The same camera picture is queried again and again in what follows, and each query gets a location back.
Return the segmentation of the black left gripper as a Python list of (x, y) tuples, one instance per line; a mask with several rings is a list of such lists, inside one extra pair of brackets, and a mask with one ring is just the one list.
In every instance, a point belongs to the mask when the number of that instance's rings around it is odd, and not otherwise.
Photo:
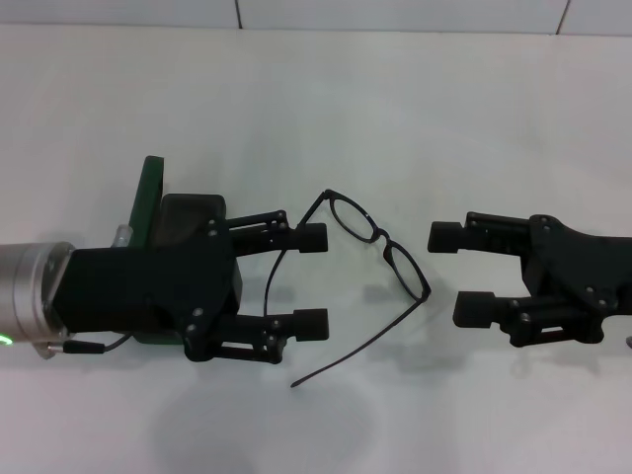
[(74, 251), (51, 304), (71, 333), (174, 332), (186, 356), (214, 356), (242, 282), (225, 220), (155, 248)]

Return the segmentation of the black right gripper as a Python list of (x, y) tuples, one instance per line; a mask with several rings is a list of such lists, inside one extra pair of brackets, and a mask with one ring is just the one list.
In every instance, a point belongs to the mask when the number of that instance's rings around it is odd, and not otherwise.
[(525, 257), (530, 297), (458, 293), (453, 323), (497, 324), (514, 347), (565, 341), (598, 344), (603, 321), (631, 314), (631, 239), (574, 230), (550, 215), (517, 218), (470, 211), (465, 222), (434, 221), (428, 251), (459, 250)]

